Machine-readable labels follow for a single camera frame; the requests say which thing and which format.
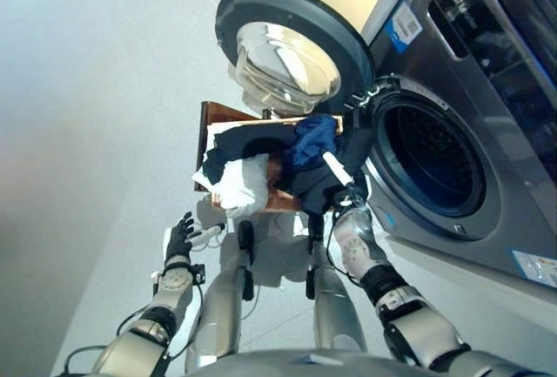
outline gray floor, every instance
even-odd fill
[[[213,34],[217,3],[0,0],[3,374],[59,373],[69,351],[108,342],[149,299],[164,229],[203,197],[189,179],[199,103],[241,109]],[[312,346],[304,241],[291,237],[292,222],[255,219],[261,290],[243,323],[242,351]],[[223,245],[233,246],[233,237]],[[226,262],[223,253],[195,254],[208,280]],[[557,372],[554,334],[394,261],[475,347]],[[370,351],[387,355],[369,301],[350,292]],[[172,350],[185,342],[197,303]],[[92,358],[77,358],[74,370],[85,371]],[[168,375],[182,369],[178,360]]]

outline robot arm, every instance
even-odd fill
[[[170,357],[170,342],[191,303],[192,287],[205,282],[205,267],[192,266],[193,229],[186,213],[170,229],[164,271],[154,286],[155,295],[138,320],[105,348],[93,367],[93,375],[110,377],[163,376]]]
[[[542,375],[490,353],[473,351],[454,326],[389,263],[373,237],[372,214],[367,207],[356,204],[345,208],[335,223],[334,235],[346,269],[375,306],[386,344],[396,359],[459,377]]]

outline label sticker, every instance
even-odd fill
[[[513,256],[527,279],[557,288],[557,260],[519,251]]]
[[[408,4],[403,2],[393,17],[386,22],[386,31],[393,42],[394,49],[402,53],[420,34],[422,27]]]

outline cable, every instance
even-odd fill
[[[339,273],[341,273],[342,275],[346,276],[348,278],[348,280],[354,284],[357,287],[361,287],[361,285],[359,284],[358,281],[356,281],[356,279],[349,274],[346,271],[342,271],[340,268],[338,268],[337,266],[335,266],[334,261],[332,260],[331,257],[331,253],[329,252],[329,246],[331,245],[331,238],[332,238],[332,231],[334,231],[334,226],[336,225],[337,221],[335,219],[332,220],[332,225],[331,225],[331,232],[329,233],[329,239],[327,240],[327,248],[325,250],[326,254],[327,254],[327,259],[329,260],[329,264],[331,264],[331,266],[338,271]]]
[[[190,251],[191,251],[191,252],[201,252],[201,251],[203,251],[207,246],[209,246],[209,241],[205,242],[205,244],[204,244],[201,248],[199,248],[199,249],[191,249]]]
[[[176,355],[169,355],[168,358],[170,360],[170,362],[174,361],[177,357],[179,357],[180,355],[182,355],[184,353],[184,351],[186,349],[188,349],[188,347],[191,345],[191,343],[196,339],[196,337],[198,336],[198,328],[199,328],[199,322],[201,321],[201,315],[203,314],[203,291],[201,290],[201,286],[199,284],[196,284],[196,287],[198,288],[199,291],[199,312],[198,312],[198,321],[195,324],[195,329],[194,331],[191,333],[191,338],[187,341],[187,343],[185,344],[185,346],[180,349],[180,351],[178,351],[178,353]]]
[[[258,306],[260,292],[261,292],[261,286],[258,286],[258,293],[255,296],[255,301],[253,302],[252,309],[245,316],[242,317],[242,320],[246,320],[247,318],[249,318],[252,315],[252,313],[255,311],[255,308]]]
[[[135,318],[137,315],[139,315],[141,312],[143,312],[143,310],[145,310],[147,308],[147,306],[148,305],[145,305],[145,306],[141,307],[140,309],[138,309],[134,313],[132,313],[130,316],[128,316],[127,318],[122,320],[122,322],[120,323],[120,325],[118,325],[118,328],[116,329],[116,336],[120,336],[120,333],[122,332],[122,329],[124,328],[124,325],[126,323],[128,323],[130,320],[132,320],[133,318]]]
[[[66,361],[64,362],[64,373],[62,375],[70,374],[70,361],[74,357],[74,355],[77,355],[79,353],[84,353],[86,351],[97,351],[105,348],[106,345],[89,345],[88,347],[81,347],[75,349],[66,357]]]

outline front-loading washing machine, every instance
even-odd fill
[[[403,0],[371,50],[319,0],[222,0],[216,34],[252,107],[359,109],[387,231],[557,286],[554,81],[497,0]]]
[[[398,74],[368,108],[388,232],[557,286],[554,16],[554,0],[401,0],[371,48]]]

